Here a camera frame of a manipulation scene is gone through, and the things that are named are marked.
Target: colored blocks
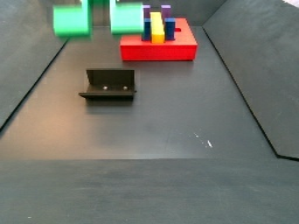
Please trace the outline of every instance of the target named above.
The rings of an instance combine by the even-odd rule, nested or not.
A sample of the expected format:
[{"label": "colored blocks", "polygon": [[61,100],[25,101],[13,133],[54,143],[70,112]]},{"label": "colored blocks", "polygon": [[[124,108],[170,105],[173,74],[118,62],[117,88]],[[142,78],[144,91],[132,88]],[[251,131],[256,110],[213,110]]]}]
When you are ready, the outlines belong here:
[{"label": "colored blocks", "polygon": [[150,18],[144,19],[144,33],[141,36],[141,40],[146,41],[152,39],[152,29],[150,29]]},{"label": "colored blocks", "polygon": [[174,31],[174,19],[168,17],[164,20],[164,39],[173,40],[173,31]]},{"label": "colored blocks", "polygon": [[56,5],[52,13],[52,28],[57,37],[89,36],[92,23],[88,0],[82,0],[81,5]]},{"label": "colored blocks", "polygon": [[161,5],[162,21],[165,18],[170,17],[170,8],[172,8],[170,5],[165,4]]},{"label": "colored blocks", "polygon": [[186,20],[176,18],[174,25],[174,40],[161,45],[141,41],[140,35],[124,36],[120,39],[121,60],[193,60],[197,43]]},{"label": "colored blocks", "polygon": [[152,20],[152,43],[162,44],[164,43],[164,23],[160,12],[150,12]]},{"label": "colored blocks", "polygon": [[144,5],[144,18],[150,18],[150,5]]},{"label": "colored blocks", "polygon": [[109,22],[112,34],[142,33],[144,31],[144,9],[141,3],[109,4]]}]

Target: red box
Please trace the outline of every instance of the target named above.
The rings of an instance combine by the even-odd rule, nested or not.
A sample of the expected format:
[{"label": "red box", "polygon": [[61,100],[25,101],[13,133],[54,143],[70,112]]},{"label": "red box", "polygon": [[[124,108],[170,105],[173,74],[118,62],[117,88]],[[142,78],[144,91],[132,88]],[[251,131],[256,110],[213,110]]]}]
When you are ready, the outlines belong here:
[{"label": "red box", "polygon": [[193,60],[197,43],[185,18],[174,19],[174,40],[162,44],[141,41],[141,35],[122,36],[120,39],[121,60]]}]

